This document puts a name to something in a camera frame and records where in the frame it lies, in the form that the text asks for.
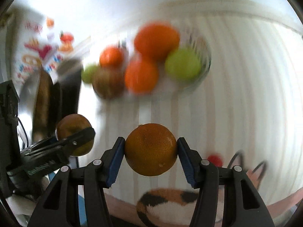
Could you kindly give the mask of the dark red apple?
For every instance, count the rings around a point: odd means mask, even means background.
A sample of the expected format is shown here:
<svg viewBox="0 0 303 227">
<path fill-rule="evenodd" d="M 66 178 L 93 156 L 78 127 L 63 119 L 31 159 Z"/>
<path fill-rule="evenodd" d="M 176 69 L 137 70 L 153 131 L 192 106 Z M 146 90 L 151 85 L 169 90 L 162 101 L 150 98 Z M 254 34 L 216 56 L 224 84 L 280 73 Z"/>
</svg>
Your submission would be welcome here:
<svg viewBox="0 0 303 227">
<path fill-rule="evenodd" d="M 65 116 L 56 126 L 56 138 L 62 140 L 87 127 L 91 127 L 90 122 L 83 115 L 70 114 Z M 83 156 L 89 153 L 94 145 L 94 140 L 76 148 L 70 155 L 72 157 Z"/>
</svg>

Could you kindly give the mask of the dull orange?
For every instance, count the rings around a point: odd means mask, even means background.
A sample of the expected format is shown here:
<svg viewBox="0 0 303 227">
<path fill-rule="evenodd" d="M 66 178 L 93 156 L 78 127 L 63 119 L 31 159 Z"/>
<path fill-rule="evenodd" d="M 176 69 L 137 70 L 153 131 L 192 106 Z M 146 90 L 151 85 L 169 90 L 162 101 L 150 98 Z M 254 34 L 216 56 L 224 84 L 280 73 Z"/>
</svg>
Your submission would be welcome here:
<svg viewBox="0 0 303 227">
<path fill-rule="evenodd" d="M 128 165 L 140 175 L 161 175 L 176 162 L 176 138 L 161 124 L 139 125 L 126 139 L 125 158 Z"/>
</svg>

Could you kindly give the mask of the green apple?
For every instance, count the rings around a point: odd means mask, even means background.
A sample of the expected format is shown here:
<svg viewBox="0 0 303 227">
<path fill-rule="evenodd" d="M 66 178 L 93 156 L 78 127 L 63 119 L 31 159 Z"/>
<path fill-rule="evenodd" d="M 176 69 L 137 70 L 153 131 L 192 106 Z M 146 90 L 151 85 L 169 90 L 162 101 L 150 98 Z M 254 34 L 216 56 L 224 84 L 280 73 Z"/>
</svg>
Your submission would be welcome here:
<svg viewBox="0 0 303 227">
<path fill-rule="evenodd" d="M 202 63 L 192 48 L 179 48 L 173 51 L 164 63 L 166 74 L 176 80 L 190 81 L 195 79 Z"/>
<path fill-rule="evenodd" d="M 91 84 L 94 73 L 97 71 L 99 67 L 96 64 L 88 65 L 81 72 L 82 81 L 85 84 Z"/>
</svg>

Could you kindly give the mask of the brownish red-green apple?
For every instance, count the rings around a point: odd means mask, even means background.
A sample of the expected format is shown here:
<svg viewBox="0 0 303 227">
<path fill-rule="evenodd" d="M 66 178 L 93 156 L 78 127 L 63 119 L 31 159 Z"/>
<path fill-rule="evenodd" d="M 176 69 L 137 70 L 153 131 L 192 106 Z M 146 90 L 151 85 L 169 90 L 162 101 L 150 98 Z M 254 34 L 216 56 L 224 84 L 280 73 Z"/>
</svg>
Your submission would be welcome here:
<svg viewBox="0 0 303 227">
<path fill-rule="evenodd" d="M 117 98 L 124 92 L 124 73 L 121 70 L 99 68 L 92 77 L 92 87 L 99 98 Z"/>
</svg>

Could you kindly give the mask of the small orange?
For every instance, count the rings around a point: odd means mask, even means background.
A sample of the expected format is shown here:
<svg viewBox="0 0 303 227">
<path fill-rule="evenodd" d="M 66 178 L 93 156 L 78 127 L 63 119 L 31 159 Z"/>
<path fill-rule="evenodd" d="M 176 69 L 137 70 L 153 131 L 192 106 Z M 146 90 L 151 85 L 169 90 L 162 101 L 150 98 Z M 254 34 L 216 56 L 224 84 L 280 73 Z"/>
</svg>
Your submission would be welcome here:
<svg viewBox="0 0 303 227">
<path fill-rule="evenodd" d="M 105 48 L 99 57 L 99 64 L 105 68 L 119 68 L 124 61 L 123 51 L 114 46 Z"/>
</svg>

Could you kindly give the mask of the large orange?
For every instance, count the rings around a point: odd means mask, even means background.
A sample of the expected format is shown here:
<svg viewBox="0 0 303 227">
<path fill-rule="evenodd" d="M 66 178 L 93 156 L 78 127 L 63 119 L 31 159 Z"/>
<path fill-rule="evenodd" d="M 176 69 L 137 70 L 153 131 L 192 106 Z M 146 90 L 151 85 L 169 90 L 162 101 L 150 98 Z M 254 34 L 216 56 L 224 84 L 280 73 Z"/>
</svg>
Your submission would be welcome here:
<svg viewBox="0 0 303 227">
<path fill-rule="evenodd" d="M 148 23 L 139 28 L 134 47 L 146 58 L 156 61 L 165 59 L 169 53 L 179 47 L 180 33 L 165 23 Z"/>
</svg>

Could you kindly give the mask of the cherry tomato upper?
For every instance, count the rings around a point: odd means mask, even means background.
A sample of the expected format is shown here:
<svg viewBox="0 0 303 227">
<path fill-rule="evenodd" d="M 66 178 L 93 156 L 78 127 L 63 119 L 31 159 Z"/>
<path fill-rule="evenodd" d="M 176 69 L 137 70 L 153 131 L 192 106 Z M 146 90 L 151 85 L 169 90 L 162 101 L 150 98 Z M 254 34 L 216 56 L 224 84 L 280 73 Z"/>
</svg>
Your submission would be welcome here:
<svg viewBox="0 0 303 227">
<path fill-rule="evenodd" d="M 211 162 L 216 167 L 222 167 L 223 166 L 223 159 L 220 154 L 211 154 L 207 157 L 207 160 Z"/>
</svg>

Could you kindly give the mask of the steel wok with lid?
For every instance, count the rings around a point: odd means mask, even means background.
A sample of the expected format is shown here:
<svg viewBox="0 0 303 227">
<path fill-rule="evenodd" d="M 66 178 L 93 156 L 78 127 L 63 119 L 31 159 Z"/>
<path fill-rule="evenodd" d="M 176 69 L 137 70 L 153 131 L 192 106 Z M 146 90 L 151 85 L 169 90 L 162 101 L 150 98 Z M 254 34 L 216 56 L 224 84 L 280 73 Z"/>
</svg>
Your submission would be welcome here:
<svg viewBox="0 0 303 227">
<path fill-rule="evenodd" d="M 50 118 L 50 75 L 40 68 L 24 82 L 19 94 L 18 118 L 24 132 L 21 136 L 26 145 L 32 145 L 54 134 L 55 126 Z"/>
</svg>

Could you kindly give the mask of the calico cat shaped mat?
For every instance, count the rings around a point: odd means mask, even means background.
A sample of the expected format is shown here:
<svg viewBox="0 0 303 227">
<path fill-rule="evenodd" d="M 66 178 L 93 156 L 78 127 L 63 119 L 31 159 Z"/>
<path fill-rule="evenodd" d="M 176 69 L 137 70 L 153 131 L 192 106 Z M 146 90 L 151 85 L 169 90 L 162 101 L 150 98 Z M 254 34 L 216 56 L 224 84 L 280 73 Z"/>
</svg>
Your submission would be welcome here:
<svg viewBox="0 0 303 227">
<path fill-rule="evenodd" d="M 244 169 L 243 151 L 231 158 L 228 169 L 240 166 Z M 246 174 L 257 190 L 267 170 L 267 162 L 260 162 Z M 137 202 L 136 211 L 146 226 L 189 226 L 199 193 L 179 189 L 159 188 L 146 192 Z M 224 210 L 224 186 L 219 186 L 215 226 L 222 226 Z"/>
</svg>

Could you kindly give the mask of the striped table cloth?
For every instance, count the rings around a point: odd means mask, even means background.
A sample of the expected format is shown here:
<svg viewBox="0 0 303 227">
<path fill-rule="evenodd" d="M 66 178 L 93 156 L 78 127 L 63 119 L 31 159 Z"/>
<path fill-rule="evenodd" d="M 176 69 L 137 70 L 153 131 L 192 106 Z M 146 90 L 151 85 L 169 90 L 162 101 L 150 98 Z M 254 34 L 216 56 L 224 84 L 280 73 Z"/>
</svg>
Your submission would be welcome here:
<svg viewBox="0 0 303 227">
<path fill-rule="evenodd" d="M 101 100 L 83 84 L 78 111 L 96 136 L 79 165 L 101 157 L 137 126 L 159 123 L 204 158 L 218 153 L 227 165 L 242 151 L 247 170 L 265 161 L 259 193 L 274 223 L 284 225 L 302 200 L 302 22 L 263 11 L 169 20 L 206 38 L 212 55 L 207 77 L 183 92 L 132 100 Z"/>
</svg>

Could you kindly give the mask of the oval patterned ceramic plate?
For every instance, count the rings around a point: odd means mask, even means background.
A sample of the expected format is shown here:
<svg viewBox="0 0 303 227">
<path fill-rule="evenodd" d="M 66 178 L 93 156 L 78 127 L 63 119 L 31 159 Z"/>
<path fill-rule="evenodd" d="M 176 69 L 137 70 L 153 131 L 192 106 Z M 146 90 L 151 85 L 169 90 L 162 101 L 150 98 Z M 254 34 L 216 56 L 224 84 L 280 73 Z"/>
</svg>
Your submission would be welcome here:
<svg viewBox="0 0 303 227">
<path fill-rule="evenodd" d="M 205 37 L 197 28 L 188 26 L 178 27 L 181 35 L 180 47 L 191 48 L 195 53 L 193 61 L 199 61 L 200 67 L 197 74 L 190 80 L 181 80 L 174 76 L 169 76 L 163 64 L 159 65 L 159 80 L 155 88 L 150 93 L 135 94 L 123 89 L 119 94 L 108 97 L 94 88 L 96 96 L 102 100 L 157 100 L 160 98 L 169 98 L 175 94 L 184 94 L 193 92 L 207 77 L 211 67 L 211 50 Z"/>
</svg>

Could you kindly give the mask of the colourful fruit wall sticker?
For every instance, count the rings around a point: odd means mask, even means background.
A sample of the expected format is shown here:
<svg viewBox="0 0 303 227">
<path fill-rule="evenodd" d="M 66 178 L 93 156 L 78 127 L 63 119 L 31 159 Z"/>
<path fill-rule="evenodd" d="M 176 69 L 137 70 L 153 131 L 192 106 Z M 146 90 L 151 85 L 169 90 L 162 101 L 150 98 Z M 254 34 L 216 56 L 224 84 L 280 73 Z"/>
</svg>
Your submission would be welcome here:
<svg viewBox="0 0 303 227">
<path fill-rule="evenodd" d="M 13 49 L 12 79 L 21 85 L 39 68 L 56 70 L 64 55 L 73 51 L 74 36 L 59 31 L 49 18 L 23 17 L 16 33 Z"/>
</svg>

